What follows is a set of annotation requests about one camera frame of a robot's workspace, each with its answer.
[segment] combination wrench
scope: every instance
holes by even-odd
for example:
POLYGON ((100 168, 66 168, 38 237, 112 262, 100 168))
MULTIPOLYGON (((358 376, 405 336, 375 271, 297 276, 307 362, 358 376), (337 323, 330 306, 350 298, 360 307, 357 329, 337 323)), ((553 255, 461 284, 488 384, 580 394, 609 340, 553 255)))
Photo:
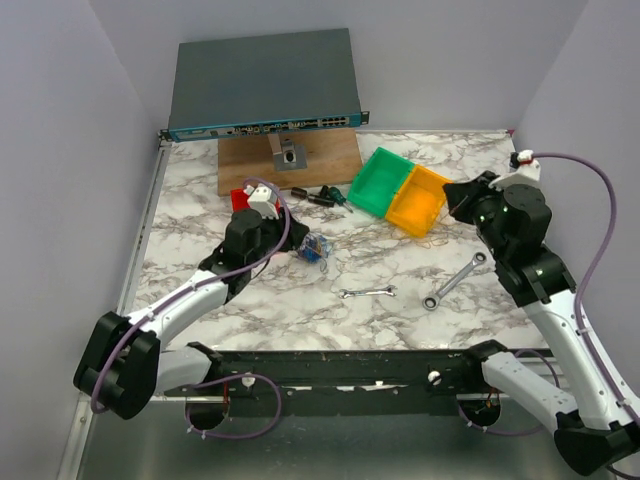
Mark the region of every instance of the combination wrench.
POLYGON ((458 285, 467 275, 471 273, 471 270, 476 268, 478 265, 482 265, 487 261, 487 256, 482 252, 476 252, 473 254, 473 258, 469 263, 467 263, 462 270, 456 273, 451 280, 445 283, 440 289, 434 293, 425 297, 422 300, 422 306, 429 311, 433 311, 438 308, 440 305, 440 301, 444 298, 444 296, 449 293, 453 288, 458 285))
POLYGON ((338 296, 340 298, 349 298, 349 297, 361 297, 365 295, 389 295, 390 297, 395 297, 396 292, 394 290, 396 287, 394 285, 389 285, 388 287, 374 290, 345 290, 342 289, 338 292, 338 296))

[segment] white wall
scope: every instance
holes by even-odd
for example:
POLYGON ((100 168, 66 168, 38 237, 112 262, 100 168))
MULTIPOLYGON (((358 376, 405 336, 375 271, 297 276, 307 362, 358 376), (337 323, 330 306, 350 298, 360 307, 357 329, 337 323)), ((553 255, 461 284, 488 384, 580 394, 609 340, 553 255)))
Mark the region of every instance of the white wall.
MULTIPOLYGON (((637 0, 591 0, 527 109, 515 143, 582 155, 613 181, 617 229, 587 290, 585 308, 614 362, 640 394, 638 25, 637 0)), ((595 174, 575 164, 546 160, 542 168, 554 213, 549 244, 579 281, 606 229, 606 191, 595 174)))
POLYGON ((116 305, 152 124, 85 0, 0 15, 0 478, 55 478, 97 318, 116 305))
POLYGON ((586 0, 89 0, 155 125, 177 44, 351 30, 370 128, 513 128, 586 0))

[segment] white marble tabletop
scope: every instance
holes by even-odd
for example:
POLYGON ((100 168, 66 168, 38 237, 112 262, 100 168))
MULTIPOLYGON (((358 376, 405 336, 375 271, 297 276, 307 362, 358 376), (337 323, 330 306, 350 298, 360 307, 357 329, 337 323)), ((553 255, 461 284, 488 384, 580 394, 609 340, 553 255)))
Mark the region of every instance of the white marble tabletop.
MULTIPOLYGON (((510 137, 496 133, 359 133, 363 161, 384 147, 453 181, 507 171, 510 137)), ((155 213, 134 308, 186 281, 223 238, 229 197, 217 195, 217 141, 173 146, 155 213)), ((348 185, 340 187, 347 194, 348 185)), ((491 259, 434 312, 421 299, 488 253, 473 227, 446 215, 423 239, 354 208, 326 209, 285 193, 293 215, 329 239, 325 273, 279 254, 232 302, 210 312, 170 345, 199 341, 219 350, 466 348, 495 338, 510 348, 546 347, 493 273, 491 259), (340 299, 341 288, 398 287, 396 297, 340 299)))

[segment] ratchet wrench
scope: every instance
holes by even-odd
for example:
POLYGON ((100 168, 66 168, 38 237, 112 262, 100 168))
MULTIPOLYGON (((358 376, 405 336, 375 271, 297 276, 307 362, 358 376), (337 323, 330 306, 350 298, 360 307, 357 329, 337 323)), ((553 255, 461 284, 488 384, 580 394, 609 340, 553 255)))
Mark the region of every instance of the ratchet wrench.
POLYGON ((487 261, 487 256, 484 253, 482 252, 474 253, 471 261, 467 263, 462 268, 462 270, 460 270, 453 277, 451 277, 451 280, 449 280, 442 287, 440 287, 440 289, 436 293, 433 293, 428 297, 425 297, 424 300, 422 300, 422 306, 429 311, 433 311, 436 308, 438 308, 438 305, 440 305, 440 300, 442 300, 447 293, 453 290, 453 288, 458 283, 460 283, 467 275, 469 275, 471 273, 471 270, 476 268, 478 265, 482 265, 486 261, 487 261))

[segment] green bin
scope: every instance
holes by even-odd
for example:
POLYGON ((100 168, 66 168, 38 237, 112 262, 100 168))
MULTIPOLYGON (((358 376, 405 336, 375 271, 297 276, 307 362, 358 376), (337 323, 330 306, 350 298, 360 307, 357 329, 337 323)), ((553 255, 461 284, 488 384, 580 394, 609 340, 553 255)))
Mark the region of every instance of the green bin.
POLYGON ((382 147, 353 179, 347 199, 358 207, 384 217, 393 197, 415 165, 382 147))

